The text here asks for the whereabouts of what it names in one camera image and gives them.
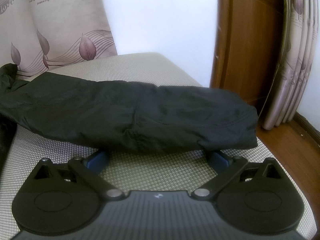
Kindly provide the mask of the black jacket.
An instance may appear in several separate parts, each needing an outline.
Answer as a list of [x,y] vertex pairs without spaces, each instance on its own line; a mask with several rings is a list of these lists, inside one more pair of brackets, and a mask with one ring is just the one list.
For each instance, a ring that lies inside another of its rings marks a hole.
[[257,111],[227,90],[16,74],[1,67],[1,113],[48,139],[135,153],[257,146]]

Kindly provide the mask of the brown wooden door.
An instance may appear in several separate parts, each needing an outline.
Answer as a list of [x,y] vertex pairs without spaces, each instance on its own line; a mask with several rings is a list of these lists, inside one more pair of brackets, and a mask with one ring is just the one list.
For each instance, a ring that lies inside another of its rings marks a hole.
[[284,0],[218,0],[210,87],[227,89],[261,111],[283,38]]

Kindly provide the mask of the leaf patterned curtain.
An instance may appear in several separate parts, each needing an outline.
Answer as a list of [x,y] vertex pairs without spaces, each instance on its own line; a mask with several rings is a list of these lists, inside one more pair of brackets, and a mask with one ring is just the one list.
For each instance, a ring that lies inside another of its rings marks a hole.
[[116,54],[103,0],[1,0],[1,64],[22,79]]

